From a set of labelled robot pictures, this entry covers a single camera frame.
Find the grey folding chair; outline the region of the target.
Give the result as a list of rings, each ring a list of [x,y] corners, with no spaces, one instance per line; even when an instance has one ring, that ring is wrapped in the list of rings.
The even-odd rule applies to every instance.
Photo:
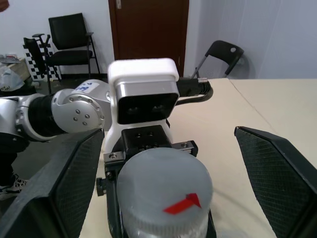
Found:
[[[191,76],[191,79],[197,76],[199,78],[199,69],[204,64],[207,57],[211,56],[214,58],[217,58],[223,62],[225,62],[228,65],[228,68],[226,69],[224,73],[224,77],[226,78],[230,72],[234,69],[235,65],[239,61],[239,59],[244,54],[244,50],[232,43],[225,42],[222,40],[216,40],[214,41],[205,55],[203,56],[202,60],[199,62],[198,66],[195,68],[194,73]]]

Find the grey jar lid red arrow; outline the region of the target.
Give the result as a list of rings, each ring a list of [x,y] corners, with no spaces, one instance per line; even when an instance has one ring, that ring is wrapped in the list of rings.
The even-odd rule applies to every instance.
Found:
[[[117,178],[129,238],[206,238],[212,199],[207,168],[193,155],[155,148],[129,159]]]

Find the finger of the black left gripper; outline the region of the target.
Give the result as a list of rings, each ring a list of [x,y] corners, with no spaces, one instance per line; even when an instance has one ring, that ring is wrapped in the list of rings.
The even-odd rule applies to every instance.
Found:
[[[209,210],[209,213],[208,213],[208,229],[207,229],[206,238],[217,238],[211,210]]]
[[[116,173],[106,173],[107,219],[112,238],[127,238],[116,192]]]

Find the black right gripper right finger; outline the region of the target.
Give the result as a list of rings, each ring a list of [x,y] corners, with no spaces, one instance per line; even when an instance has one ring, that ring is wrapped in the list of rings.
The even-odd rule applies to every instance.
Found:
[[[277,238],[317,238],[317,169],[280,136],[235,128],[255,197]]]

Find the white sneaker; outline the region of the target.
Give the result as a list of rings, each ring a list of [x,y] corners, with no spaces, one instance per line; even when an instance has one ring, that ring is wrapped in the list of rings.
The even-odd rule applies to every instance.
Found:
[[[0,201],[4,201],[19,195],[28,182],[28,180],[21,179],[18,174],[14,174],[12,179],[13,182],[11,182],[9,185],[0,185]]]

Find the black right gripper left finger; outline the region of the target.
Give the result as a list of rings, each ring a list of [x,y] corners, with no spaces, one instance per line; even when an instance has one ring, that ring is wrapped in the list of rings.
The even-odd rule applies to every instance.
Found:
[[[64,141],[0,218],[0,238],[79,238],[103,139],[97,129]]]

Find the brown wooden door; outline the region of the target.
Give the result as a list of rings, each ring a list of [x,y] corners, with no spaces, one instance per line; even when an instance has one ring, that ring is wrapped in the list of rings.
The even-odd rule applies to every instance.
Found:
[[[171,58],[184,74],[189,0],[108,0],[115,60]]]

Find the white plastic bag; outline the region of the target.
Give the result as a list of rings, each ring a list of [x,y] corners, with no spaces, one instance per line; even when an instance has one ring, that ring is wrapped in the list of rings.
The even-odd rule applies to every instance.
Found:
[[[12,92],[24,86],[22,78],[9,67],[0,67],[0,91]]]

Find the person's leg dark trousers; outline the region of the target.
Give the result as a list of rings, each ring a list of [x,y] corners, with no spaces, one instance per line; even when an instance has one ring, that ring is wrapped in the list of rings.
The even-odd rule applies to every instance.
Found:
[[[0,132],[0,187],[12,186],[15,182],[12,163],[30,142],[22,137]]]

